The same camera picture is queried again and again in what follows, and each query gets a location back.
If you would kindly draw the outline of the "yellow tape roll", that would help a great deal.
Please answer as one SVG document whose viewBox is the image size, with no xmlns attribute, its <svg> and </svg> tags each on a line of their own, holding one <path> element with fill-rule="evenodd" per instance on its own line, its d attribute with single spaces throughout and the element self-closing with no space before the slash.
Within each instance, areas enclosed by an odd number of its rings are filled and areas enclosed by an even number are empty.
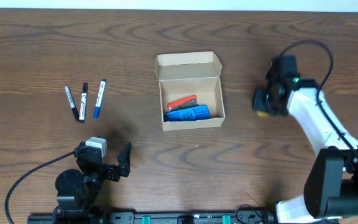
<svg viewBox="0 0 358 224">
<path fill-rule="evenodd" d="M 264 111 L 257 111 L 257 116 L 259 116 L 261 118 L 266 118 L 266 117 L 269 117 L 269 113 L 264 112 Z"/>
</svg>

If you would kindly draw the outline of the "blue white whiteboard marker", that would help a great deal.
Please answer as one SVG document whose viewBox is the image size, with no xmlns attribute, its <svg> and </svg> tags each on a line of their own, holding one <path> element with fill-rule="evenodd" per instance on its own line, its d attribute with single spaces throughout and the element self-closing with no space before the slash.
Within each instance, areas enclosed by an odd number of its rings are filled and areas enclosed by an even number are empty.
<svg viewBox="0 0 358 224">
<path fill-rule="evenodd" d="M 94 111 L 93 111 L 94 119 L 98 119 L 98 117 L 99 117 L 101 105 L 103 102 L 104 92 L 106 89 L 106 84 L 107 84 L 106 79 L 101 80 L 99 90 L 98 90 L 97 99 L 96 99 L 96 104 L 95 104 Z"/>
</svg>

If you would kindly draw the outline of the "blue plastic block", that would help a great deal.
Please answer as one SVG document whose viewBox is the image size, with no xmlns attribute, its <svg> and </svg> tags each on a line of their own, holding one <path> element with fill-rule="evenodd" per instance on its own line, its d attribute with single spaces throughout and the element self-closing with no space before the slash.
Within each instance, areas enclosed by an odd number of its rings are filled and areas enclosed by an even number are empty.
<svg viewBox="0 0 358 224">
<path fill-rule="evenodd" d="M 205 120 L 210 119 L 211 116 L 208 106 L 200 105 L 166 113 L 164 118 L 166 122 L 179 122 Z"/>
</svg>

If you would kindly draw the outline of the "red black stapler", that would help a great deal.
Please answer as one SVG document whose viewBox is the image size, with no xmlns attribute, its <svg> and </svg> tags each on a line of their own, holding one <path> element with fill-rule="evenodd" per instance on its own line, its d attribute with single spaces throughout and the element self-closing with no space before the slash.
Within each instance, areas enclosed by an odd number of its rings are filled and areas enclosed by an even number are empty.
<svg viewBox="0 0 358 224">
<path fill-rule="evenodd" d="M 169 103 L 167 105 L 167 109 L 169 111 L 175 111 L 175 110 L 182 110 L 197 105 L 198 103 L 197 103 L 196 95 L 191 95 Z"/>
</svg>

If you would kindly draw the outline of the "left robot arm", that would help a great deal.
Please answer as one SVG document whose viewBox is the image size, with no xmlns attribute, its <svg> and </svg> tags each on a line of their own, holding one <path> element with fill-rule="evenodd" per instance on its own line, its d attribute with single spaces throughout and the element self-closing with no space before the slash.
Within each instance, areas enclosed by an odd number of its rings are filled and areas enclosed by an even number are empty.
<svg viewBox="0 0 358 224">
<path fill-rule="evenodd" d="M 79 167 L 62 172 L 55 181 L 60 218 L 65 221 L 104 220 L 94 205 L 105 180 L 118 182 L 131 172 L 132 144 L 127 143 L 117 157 L 118 164 L 105 164 L 106 140 L 91 138 L 73 150 Z"/>
</svg>

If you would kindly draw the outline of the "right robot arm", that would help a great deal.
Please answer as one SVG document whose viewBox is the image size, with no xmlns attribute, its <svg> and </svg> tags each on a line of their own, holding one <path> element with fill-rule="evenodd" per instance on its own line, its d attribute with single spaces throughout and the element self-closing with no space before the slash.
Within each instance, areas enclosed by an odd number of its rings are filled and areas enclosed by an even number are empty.
<svg viewBox="0 0 358 224">
<path fill-rule="evenodd" d="M 286 78 L 257 88 L 252 108 L 258 114 L 294 117 L 306 134 L 316 160 L 303 194 L 278 202 L 279 223 L 316 223 L 358 217 L 358 140 L 329 107 L 312 79 Z"/>
</svg>

